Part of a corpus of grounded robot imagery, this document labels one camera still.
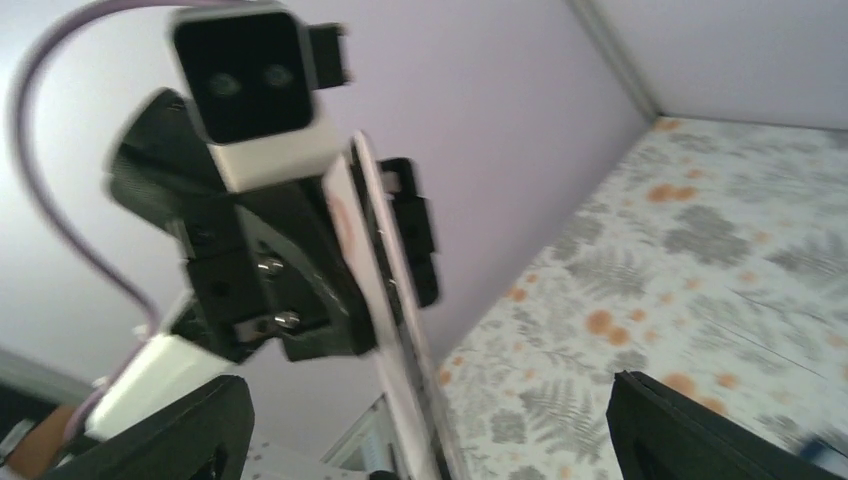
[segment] wire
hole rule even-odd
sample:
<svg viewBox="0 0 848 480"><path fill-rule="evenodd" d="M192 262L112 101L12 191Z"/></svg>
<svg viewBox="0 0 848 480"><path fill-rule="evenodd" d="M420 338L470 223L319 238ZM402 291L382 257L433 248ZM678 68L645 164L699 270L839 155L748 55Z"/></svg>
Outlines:
<svg viewBox="0 0 848 480"><path fill-rule="evenodd" d="M78 433L80 426L89 413L97 406L109 388L126 370L132 360L144 348L159 328L159 313L156 304L130 280L99 255L91 245L72 226L53 200L50 191L44 184L38 172L35 155L32 149L30 106L35 94L35 81L50 55L68 37L88 24L114 13L142 7L208 7L241 3L247 0L101 0L83 6L69 13L48 30L24 60L18 83L15 87L14 105L12 110L12 130L14 135L13 148L17 154L17 164L26 187L47 223L56 231L59 237L82 257L92 269L115 285L126 296L137 304L144 312L147 329L141 343L132 351L129 357L121 363L115 372L106 378L74 412L65 429L65 441L71 440Z"/></svg>

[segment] white camera housing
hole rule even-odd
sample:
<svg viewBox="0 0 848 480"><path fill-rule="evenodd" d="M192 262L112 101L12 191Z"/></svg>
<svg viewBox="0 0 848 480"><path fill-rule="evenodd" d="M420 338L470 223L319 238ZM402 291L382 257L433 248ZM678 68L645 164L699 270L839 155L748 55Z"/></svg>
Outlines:
<svg viewBox="0 0 848 480"><path fill-rule="evenodd" d="M171 39L193 98L192 118L227 190L322 175L339 157L344 144L315 94L306 27L281 4L181 9ZM262 81L262 69L274 62L293 72L284 77L291 80L285 90ZM238 83L222 89L219 82L214 88L225 94L210 94L212 81L201 78L209 75Z"/></svg>

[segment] camera lens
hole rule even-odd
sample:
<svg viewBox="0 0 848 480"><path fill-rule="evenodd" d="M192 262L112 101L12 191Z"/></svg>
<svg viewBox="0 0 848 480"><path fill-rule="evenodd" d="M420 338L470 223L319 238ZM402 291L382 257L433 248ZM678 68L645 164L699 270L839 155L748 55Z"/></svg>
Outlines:
<svg viewBox="0 0 848 480"><path fill-rule="evenodd" d="M294 80L294 75L282 65L270 65L265 69L265 83L273 88L285 88Z"/></svg>
<svg viewBox="0 0 848 480"><path fill-rule="evenodd" d="M241 84L232 75L216 73L209 80L209 90L216 97L229 98L241 90Z"/></svg>

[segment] black clip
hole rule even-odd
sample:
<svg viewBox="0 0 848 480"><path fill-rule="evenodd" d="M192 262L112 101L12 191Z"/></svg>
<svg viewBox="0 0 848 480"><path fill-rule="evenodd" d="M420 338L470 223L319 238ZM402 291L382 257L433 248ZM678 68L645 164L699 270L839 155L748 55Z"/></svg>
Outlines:
<svg viewBox="0 0 848 480"><path fill-rule="evenodd" d="M408 158L390 158L380 162L383 185L391 195L395 223L403 241L404 253L415 290L418 306L428 307L439 299L439 283L432 255L436 243L430 226L427 199L418 195L415 166Z"/></svg>

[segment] mattress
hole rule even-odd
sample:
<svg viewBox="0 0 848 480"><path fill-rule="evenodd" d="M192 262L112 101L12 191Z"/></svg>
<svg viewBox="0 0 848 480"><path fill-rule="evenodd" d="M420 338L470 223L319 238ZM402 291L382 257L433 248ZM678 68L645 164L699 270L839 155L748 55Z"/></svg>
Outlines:
<svg viewBox="0 0 848 480"><path fill-rule="evenodd" d="M441 367L472 478L621 478L622 370L790 451L848 431L846 213L847 134L660 119Z"/></svg>

